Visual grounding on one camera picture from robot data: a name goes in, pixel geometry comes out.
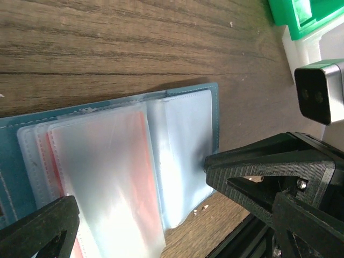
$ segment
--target white container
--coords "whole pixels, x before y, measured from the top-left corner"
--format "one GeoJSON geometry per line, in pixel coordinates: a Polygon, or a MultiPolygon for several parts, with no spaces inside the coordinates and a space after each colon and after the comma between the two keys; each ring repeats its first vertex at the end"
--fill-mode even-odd
{"type": "Polygon", "coordinates": [[[299,40],[291,40],[286,27],[282,41],[295,81],[296,68],[325,59],[344,58],[344,15],[299,40]]]}

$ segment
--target blue leather cover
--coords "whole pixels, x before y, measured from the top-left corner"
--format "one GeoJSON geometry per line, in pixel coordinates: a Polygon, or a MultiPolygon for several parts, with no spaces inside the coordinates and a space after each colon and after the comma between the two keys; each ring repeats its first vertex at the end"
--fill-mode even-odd
{"type": "Polygon", "coordinates": [[[219,91],[217,83],[205,83],[112,99],[110,101],[1,118],[0,205],[4,215],[0,217],[0,229],[16,222],[18,219],[27,216],[37,209],[17,140],[17,131],[21,127],[57,120],[58,117],[106,110],[116,106],[125,106],[135,102],[160,99],[204,89],[211,90],[212,94],[213,152],[215,153],[219,149],[219,91]]]}

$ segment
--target blue wallet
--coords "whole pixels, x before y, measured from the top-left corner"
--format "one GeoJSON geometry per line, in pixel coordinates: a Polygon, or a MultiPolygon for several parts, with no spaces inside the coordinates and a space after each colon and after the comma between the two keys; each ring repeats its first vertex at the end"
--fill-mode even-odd
{"type": "MultiPolygon", "coordinates": [[[[199,109],[202,107],[202,103],[198,103],[199,106],[190,106],[190,103],[185,104],[183,100],[184,96],[194,96],[195,94],[203,91],[207,91],[209,93],[208,95],[205,94],[203,96],[204,98],[207,98],[207,96],[210,96],[211,98],[211,153],[216,153],[219,149],[219,89],[216,83],[206,83],[190,87],[128,96],[109,101],[67,107],[63,109],[1,118],[0,138],[2,144],[0,156],[0,205],[3,215],[0,216],[0,229],[37,210],[37,203],[17,138],[17,132],[20,128],[40,124],[43,122],[54,121],[68,116],[77,116],[145,102],[147,103],[148,123],[156,124],[165,119],[166,122],[164,124],[168,127],[165,131],[166,135],[163,133],[161,134],[159,131],[154,129],[154,127],[150,129],[150,138],[154,152],[154,162],[161,164],[161,159],[163,159],[163,156],[157,153],[159,153],[160,148],[163,148],[162,142],[166,137],[169,137],[170,139],[170,148],[178,149],[178,152],[180,152],[180,157],[186,156],[186,154],[182,153],[182,150],[184,149],[184,141],[180,141],[178,143],[178,140],[174,140],[175,138],[179,137],[179,130],[177,127],[182,126],[188,128],[188,123],[197,123],[197,118],[194,118],[195,121],[191,121],[192,117],[189,116],[186,117],[184,121],[179,121],[178,117],[180,117],[180,114],[183,113],[186,108],[183,105],[188,105],[188,110],[199,109]]],[[[195,155],[203,157],[202,151],[195,155]]],[[[174,156],[174,159],[180,160],[181,164],[185,163],[182,158],[174,156]]],[[[187,214],[192,211],[194,207],[200,204],[207,196],[209,196],[212,191],[198,191],[199,188],[204,188],[206,186],[204,173],[202,175],[198,171],[197,176],[191,179],[187,178],[188,175],[185,173],[186,178],[184,181],[186,182],[193,180],[193,182],[189,183],[189,185],[181,186],[181,188],[183,188],[181,191],[181,200],[185,200],[183,203],[183,212],[181,212],[181,214],[178,216],[172,216],[172,211],[168,203],[170,200],[172,200],[171,192],[173,192],[173,182],[170,181],[170,184],[172,185],[171,187],[166,182],[173,177],[173,171],[171,170],[168,172],[168,177],[167,175],[164,175],[164,173],[167,174],[167,172],[164,172],[163,170],[163,167],[157,166],[156,168],[156,173],[163,174],[157,179],[157,188],[160,199],[163,199],[163,201],[160,200],[160,208],[163,217],[163,227],[164,230],[166,230],[179,225],[186,218],[187,214]]]]}

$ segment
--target camera lens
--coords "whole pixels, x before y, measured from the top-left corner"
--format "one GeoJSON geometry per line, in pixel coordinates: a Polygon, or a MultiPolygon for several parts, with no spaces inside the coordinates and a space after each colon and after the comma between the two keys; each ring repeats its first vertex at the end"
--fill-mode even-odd
{"type": "Polygon", "coordinates": [[[321,104],[324,101],[323,95],[320,91],[318,91],[315,95],[316,97],[316,102],[321,104]]]}
{"type": "Polygon", "coordinates": [[[302,97],[305,99],[305,101],[308,100],[309,96],[308,90],[302,89],[302,97]]]}

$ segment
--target screw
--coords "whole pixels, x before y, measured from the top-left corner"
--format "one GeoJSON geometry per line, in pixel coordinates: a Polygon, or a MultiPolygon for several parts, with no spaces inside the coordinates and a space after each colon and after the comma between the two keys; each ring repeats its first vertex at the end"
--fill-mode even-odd
{"type": "Polygon", "coordinates": [[[278,247],[275,247],[273,256],[274,256],[274,258],[281,258],[282,257],[282,251],[278,247]]]}
{"type": "Polygon", "coordinates": [[[306,181],[304,181],[303,179],[301,179],[301,178],[299,178],[298,180],[297,180],[297,182],[296,182],[296,185],[297,185],[297,188],[298,189],[306,189],[306,187],[307,187],[307,182],[306,181]]]}

